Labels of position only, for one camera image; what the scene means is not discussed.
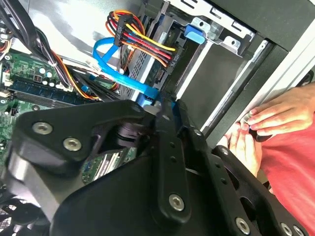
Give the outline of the person's left hand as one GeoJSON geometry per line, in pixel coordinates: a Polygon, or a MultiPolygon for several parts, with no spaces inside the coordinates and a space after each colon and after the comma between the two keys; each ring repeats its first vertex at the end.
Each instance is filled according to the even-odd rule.
{"type": "Polygon", "coordinates": [[[260,136],[300,131],[313,123],[314,82],[295,87],[250,111],[248,125],[260,136]]]}

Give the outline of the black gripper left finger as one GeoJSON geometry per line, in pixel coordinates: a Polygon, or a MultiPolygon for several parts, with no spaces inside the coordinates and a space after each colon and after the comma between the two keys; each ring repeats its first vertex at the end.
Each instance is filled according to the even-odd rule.
{"type": "Polygon", "coordinates": [[[94,103],[22,114],[14,127],[6,172],[53,222],[61,204],[84,188],[86,160],[137,148],[137,158],[153,148],[179,148],[176,107],[168,95],[153,115],[130,100],[94,103]]]}

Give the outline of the person's right hand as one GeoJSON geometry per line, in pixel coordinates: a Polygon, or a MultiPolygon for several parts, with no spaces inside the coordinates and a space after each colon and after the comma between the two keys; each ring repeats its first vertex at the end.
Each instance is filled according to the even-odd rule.
{"type": "Polygon", "coordinates": [[[249,133],[246,123],[233,124],[230,132],[221,138],[218,145],[228,148],[257,177],[262,160],[262,146],[249,133]]]}

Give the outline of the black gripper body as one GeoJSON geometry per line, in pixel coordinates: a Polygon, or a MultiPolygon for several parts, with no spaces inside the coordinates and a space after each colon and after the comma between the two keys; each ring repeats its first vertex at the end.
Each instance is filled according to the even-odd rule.
{"type": "Polygon", "coordinates": [[[181,236],[191,206],[179,148],[153,148],[71,194],[52,236],[181,236]]]}

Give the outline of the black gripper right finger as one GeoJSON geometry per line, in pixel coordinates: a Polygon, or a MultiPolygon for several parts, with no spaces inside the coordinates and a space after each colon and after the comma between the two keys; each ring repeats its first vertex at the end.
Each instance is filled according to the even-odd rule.
{"type": "Polygon", "coordinates": [[[191,216],[183,236],[305,236],[307,230],[225,147],[209,148],[177,102],[191,216]]]}

